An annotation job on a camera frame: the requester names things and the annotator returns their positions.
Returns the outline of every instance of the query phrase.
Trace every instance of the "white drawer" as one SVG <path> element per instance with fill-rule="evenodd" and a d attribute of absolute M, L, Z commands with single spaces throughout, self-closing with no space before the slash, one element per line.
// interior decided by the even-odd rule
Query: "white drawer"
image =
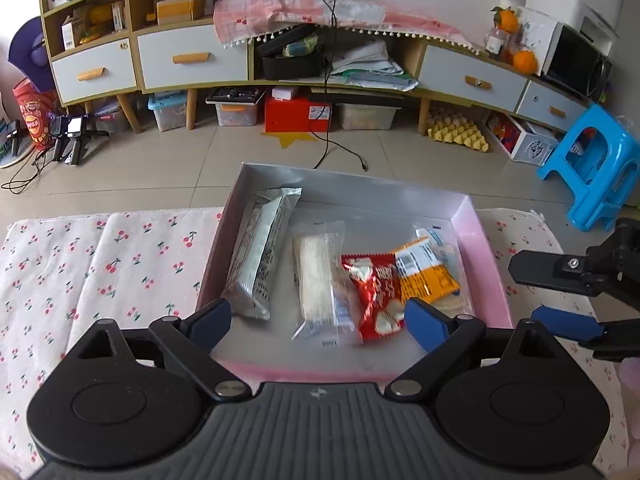
<path fill-rule="evenodd" d="M 513 112 L 527 79 L 477 57 L 429 46 L 418 81 L 429 90 Z"/>
<path fill-rule="evenodd" d="M 136 88 L 129 38 L 94 46 L 52 63 L 60 100 L 66 104 L 105 92 Z M 87 72 L 100 75 L 78 81 Z"/>
<path fill-rule="evenodd" d="M 581 104 L 551 88 L 529 81 L 516 113 L 565 132 L 585 110 Z"/>
<path fill-rule="evenodd" d="M 217 81 L 246 81 L 246 45 L 224 49 L 213 25 L 174 28 L 138 37 L 145 88 Z M 194 54 L 181 62 L 175 56 Z"/>

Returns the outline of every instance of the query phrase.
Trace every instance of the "wooden leg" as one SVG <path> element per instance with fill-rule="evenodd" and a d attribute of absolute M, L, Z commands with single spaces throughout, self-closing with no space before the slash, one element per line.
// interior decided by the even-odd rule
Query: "wooden leg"
<path fill-rule="evenodd" d="M 418 133 L 421 135 L 427 134 L 427 120 L 429 119 L 429 104 L 430 99 L 423 97 L 420 99 L 420 118 L 418 119 Z"/>
<path fill-rule="evenodd" d="M 116 95 L 116 97 L 118 98 L 118 102 L 120 103 L 120 108 L 122 108 L 127 121 L 129 121 L 129 124 L 131 125 L 131 129 L 137 134 L 140 133 L 142 131 L 142 129 L 140 128 L 140 123 L 138 122 L 138 118 L 136 117 L 136 114 L 131 107 L 131 103 L 129 102 L 127 95 L 118 94 Z"/>
<path fill-rule="evenodd" d="M 89 129 L 95 130 L 94 103 L 92 101 L 84 102 L 84 113 L 89 116 Z"/>
<path fill-rule="evenodd" d="M 193 130 L 196 124 L 196 102 L 198 101 L 198 89 L 187 90 L 187 130 Z"/>

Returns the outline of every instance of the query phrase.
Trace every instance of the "metal screw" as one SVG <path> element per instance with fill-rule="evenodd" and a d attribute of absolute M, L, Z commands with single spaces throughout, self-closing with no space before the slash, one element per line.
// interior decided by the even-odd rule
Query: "metal screw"
<path fill-rule="evenodd" d="M 221 383 L 216 384 L 214 388 L 216 395 L 225 398 L 233 398 L 241 396 L 246 391 L 246 384 L 241 383 L 240 381 L 222 381 Z"/>
<path fill-rule="evenodd" d="M 391 391 L 398 397 L 411 397 L 422 391 L 422 386 L 411 379 L 401 379 L 391 383 Z"/>

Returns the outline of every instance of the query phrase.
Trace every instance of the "red box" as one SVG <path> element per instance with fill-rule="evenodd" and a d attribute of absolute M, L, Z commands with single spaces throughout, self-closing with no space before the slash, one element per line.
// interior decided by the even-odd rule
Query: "red box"
<path fill-rule="evenodd" d="M 268 134 L 308 132 L 310 129 L 315 133 L 326 132 L 330 120 L 331 103 L 325 106 L 304 96 L 294 97 L 291 101 L 269 96 L 264 104 L 264 131 Z"/>

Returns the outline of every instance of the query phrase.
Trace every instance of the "yellow star mat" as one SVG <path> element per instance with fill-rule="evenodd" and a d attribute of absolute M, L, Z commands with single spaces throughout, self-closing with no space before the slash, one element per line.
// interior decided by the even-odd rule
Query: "yellow star mat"
<path fill-rule="evenodd" d="M 318 140 L 309 132 L 263 132 L 267 137 L 277 137 L 281 148 L 288 148 L 294 140 Z"/>

